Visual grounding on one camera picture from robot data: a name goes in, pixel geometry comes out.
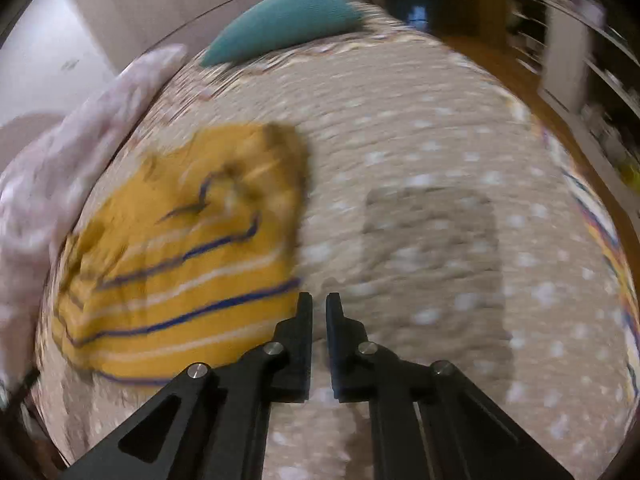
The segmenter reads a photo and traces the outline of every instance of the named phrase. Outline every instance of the white wall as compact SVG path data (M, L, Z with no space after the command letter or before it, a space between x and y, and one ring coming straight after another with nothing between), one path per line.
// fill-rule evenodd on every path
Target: white wall
M74 0L33 0L0 48L0 125L66 114L115 75Z

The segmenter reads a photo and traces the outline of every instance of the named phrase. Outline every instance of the metal screw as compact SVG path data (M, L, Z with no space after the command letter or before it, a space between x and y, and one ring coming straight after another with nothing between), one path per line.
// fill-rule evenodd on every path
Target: metal screw
M278 355L284 350L282 343L278 343L277 341L271 341L262 348L264 349L264 353L267 355Z
M371 341L365 341L358 345L358 352L363 355L373 355L378 351L378 345Z
M191 379L197 379L209 373L209 367L204 363L194 363L187 370L187 375Z
M449 361L436 361L431 366L437 375L451 375L454 370L454 366Z

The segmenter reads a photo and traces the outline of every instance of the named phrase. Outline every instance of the yellow object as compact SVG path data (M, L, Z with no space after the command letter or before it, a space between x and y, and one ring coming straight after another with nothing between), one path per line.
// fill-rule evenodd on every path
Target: yellow object
M618 171L622 182L634 191L640 192L640 168L638 168L637 162L628 160L619 165Z
M295 313L306 149L291 126L206 128L151 154L66 241L52 332L77 367L164 383L228 364Z

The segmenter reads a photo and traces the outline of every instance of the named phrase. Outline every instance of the pillow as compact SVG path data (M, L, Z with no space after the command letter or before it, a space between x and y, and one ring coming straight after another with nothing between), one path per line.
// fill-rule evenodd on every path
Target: pillow
M227 25L201 65L241 62L271 50L354 30L360 12L347 0L263 0Z

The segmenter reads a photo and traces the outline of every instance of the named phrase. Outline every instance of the beige bedspread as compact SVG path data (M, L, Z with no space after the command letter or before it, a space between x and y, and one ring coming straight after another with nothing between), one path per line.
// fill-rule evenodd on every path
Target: beige bedspread
M401 357L454 362L577 479L617 451L632 397L615 284L526 108L440 42L367 29L236 70L183 69L105 172L79 227L147 149L203 124L287 121L312 148L300 275L315 298L312 395L275 406L264 478L372 478L365 405L333 400L324 296ZM76 460L151 393L70 368L47 324L36 402Z

